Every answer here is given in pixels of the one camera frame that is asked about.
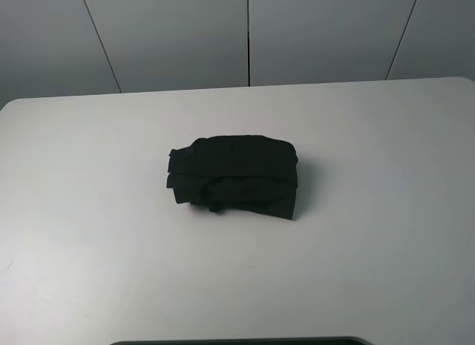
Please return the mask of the black printed t-shirt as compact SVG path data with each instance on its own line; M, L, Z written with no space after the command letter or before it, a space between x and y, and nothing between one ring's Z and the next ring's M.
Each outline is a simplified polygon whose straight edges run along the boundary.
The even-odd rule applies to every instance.
M176 203L251 211L290 220L298 157L286 141L259 135L199 138L169 154L167 188Z

